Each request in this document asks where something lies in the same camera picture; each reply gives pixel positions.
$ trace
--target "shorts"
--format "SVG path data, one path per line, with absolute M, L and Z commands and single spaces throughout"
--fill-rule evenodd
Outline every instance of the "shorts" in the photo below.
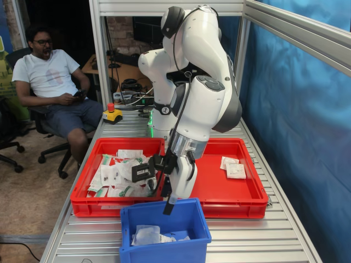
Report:
M 51 105 L 48 110 L 50 110 L 46 114 L 48 124 L 65 139 L 74 129 L 84 130 L 83 123 L 97 128 L 104 111 L 102 104 L 89 99 L 67 106 Z

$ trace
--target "knee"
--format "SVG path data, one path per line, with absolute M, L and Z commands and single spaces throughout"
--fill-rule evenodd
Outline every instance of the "knee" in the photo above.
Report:
M 87 136 L 82 129 L 74 129 L 67 137 L 68 142 L 73 147 L 86 147 L 88 145 Z

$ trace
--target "hair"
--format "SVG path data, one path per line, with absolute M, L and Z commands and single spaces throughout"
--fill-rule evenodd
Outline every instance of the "hair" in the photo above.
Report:
M 34 37 L 36 34 L 38 34 L 38 32 L 46 32 L 51 35 L 51 30 L 47 26 L 41 24 L 33 24 L 26 29 L 27 42 L 33 42 Z

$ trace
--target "red tray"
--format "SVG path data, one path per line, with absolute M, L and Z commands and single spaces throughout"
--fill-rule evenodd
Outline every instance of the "red tray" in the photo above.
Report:
M 71 203 L 76 216 L 120 216 L 123 207 L 136 203 L 162 201 L 161 187 L 155 197 L 89 197 L 90 182 L 98 170 L 102 154 L 116 155 L 118 149 L 143 150 L 147 157 L 155 153 L 165 154 L 165 142 L 160 138 L 101 138 L 98 139 L 84 165 L 84 169 L 71 194 Z
M 246 179 L 227 179 L 222 156 L 238 159 Z M 196 160 L 197 177 L 190 197 L 199 198 L 206 218 L 263 218 L 268 196 L 241 139 L 210 139 Z

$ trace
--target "blue crate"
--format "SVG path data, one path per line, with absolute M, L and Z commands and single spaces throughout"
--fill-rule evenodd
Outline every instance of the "blue crate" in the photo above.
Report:
M 178 200 L 171 215 L 163 215 L 166 202 L 136 204 L 121 210 L 122 263 L 204 263 L 211 234 L 198 198 Z M 137 225 L 154 225 L 161 234 L 191 240 L 132 246 Z

